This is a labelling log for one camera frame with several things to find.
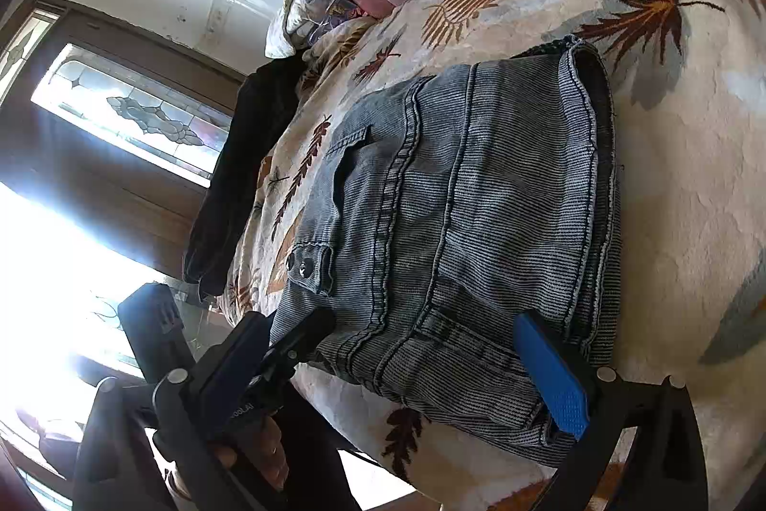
sunlight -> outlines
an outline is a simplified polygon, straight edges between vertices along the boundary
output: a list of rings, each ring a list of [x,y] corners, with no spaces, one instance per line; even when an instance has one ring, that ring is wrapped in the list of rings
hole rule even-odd
[[[86,354],[125,370],[124,362],[112,362],[130,350],[117,322],[108,323],[111,308],[140,285],[162,282],[164,276],[108,250],[1,184],[0,240],[4,402],[11,400],[37,418],[82,422],[93,397],[75,389],[79,380],[68,369],[68,355]],[[108,306],[98,316],[104,303]]]

hand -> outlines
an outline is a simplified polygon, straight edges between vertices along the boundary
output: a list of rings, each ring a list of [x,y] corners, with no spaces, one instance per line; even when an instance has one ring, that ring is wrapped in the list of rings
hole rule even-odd
[[[282,448],[282,431],[271,416],[245,427],[237,434],[237,440],[246,458],[258,469],[267,483],[277,491],[282,491],[290,469],[287,467],[284,448]],[[234,449],[214,444],[211,450],[226,469],[232,468],[237,462]],[[175,489],[185,498],[190,499],[189,490],[177,470],[173,470]]]

blue clamp pad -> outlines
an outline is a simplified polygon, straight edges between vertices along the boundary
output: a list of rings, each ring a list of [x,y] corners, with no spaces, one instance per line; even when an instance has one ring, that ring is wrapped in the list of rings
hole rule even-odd
[[[544,324],[535,312],[516,316],[513,347],[558,428],[579,440],[590,421],[586,380],[572,371],[558,339]]]

black pants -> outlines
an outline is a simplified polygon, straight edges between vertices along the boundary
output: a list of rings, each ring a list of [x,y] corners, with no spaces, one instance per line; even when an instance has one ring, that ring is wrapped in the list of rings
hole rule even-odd
[[[338,455],[355,448],[291,384],[284,399],[274,419],[290,468],[284,490],[290,511],[361,511]]]

window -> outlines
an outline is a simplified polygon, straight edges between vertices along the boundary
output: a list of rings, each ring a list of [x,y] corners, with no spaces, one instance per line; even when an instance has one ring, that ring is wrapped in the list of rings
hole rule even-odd
[[[32,102],[203,187],[231,124],[226,114],[73,44],[56,57]]]
[[[24,21],[16,37],[3,50],[0,56],[0,104],[34,47],[57,18],[54,13],[35,9]]]
[[[0,233],[0,436],[49,470],[18,410],[67,431],[87,422],[96,389],[79,379],[72,355],[142,376],[116,314],[133,291],[171,287],[195,358],[230,331],[223,315],[189,303],[198,302],[194,286],[120,256],[1,184]]]

